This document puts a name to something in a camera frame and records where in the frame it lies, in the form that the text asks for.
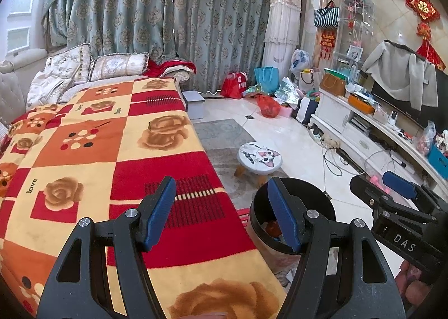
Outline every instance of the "blue gripper pad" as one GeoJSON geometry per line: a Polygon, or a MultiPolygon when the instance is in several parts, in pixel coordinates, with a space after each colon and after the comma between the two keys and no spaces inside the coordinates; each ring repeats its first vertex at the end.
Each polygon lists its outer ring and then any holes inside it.
{"type": "Polygon", "coordinates": [[[298,253],[301,243],[297,235],[297,223],[274,179],[270,179],[267,184],[267,196],[285,242],[298,253]]]}
{"type": "Polygon", "coordinates": [[[171,207],[174,204],[174,199],[176,198],[176,181],[170,177],[166,184],[164,184],[165,179],[153,194],[153,196],[157,197],[159,195],[160,197],[148,219],[147,235],[143,242],[145,252],[148,252],[153,245],[158,243],[171,207]]]}
{"type": "Polygon", "coordinates": [[[397,174],[394,174],[392,171],[386,171],[384,173],[382,182],[384,185],[400,194],[403,198],[415,199],[417,197],[414,185],[397,174]]]}

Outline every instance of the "red plastic bag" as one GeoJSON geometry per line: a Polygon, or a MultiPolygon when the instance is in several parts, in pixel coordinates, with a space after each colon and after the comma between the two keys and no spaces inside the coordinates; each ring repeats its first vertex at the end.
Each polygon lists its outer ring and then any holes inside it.
{"type": "Polygon", "coordinates": [[[221,88],[221,95],[226,98],[241,99],[242,92],[247,89],[247,75],[245,72],[229,74],[221,88]]]}
{"type": "Polygon", "coordinates": [[[257,95],[257,104],[261,109],[261,114],[266,118],[275,118],[280,113],[280,104],[268,95],[257,95]]]}

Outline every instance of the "tufted headboard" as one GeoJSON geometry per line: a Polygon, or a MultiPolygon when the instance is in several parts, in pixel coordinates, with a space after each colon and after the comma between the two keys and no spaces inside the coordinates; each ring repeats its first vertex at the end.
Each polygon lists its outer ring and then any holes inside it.
{"type": "Polygon", "coordinates": [[[0,118],[10,123],[25,113],[30,84],[45,68],[47,52],[31,49],[0,64],[0,118]]]}

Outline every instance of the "blue tote bag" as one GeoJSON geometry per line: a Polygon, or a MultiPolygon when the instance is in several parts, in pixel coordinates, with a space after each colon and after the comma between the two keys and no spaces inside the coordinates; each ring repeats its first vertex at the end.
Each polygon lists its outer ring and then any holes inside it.
{"type": "Polygon", "coordinates": [[[261,91],[266,94],[274,93],[280,86],[279,70],[272,66],[255,68],[255,79],[261,85],[261,91]]]}

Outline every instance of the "black television screen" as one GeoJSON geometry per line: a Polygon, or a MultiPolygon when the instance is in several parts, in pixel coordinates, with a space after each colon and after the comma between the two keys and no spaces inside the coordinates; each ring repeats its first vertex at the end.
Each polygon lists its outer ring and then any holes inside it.
{"type": "Polygon", "coordinates": [[[374,83],[372,94],[379,99],[389,103],[395,109],[406,114],[422,128],[428,125],[428,121],[433,121],[438,133],[448,130],[448,75],[436,68],[437,75],[437,95],[438,107],[422,106],[418,111],[411,108],[410,102],[403,102],[391,97],[378,83],[374,83]]]}

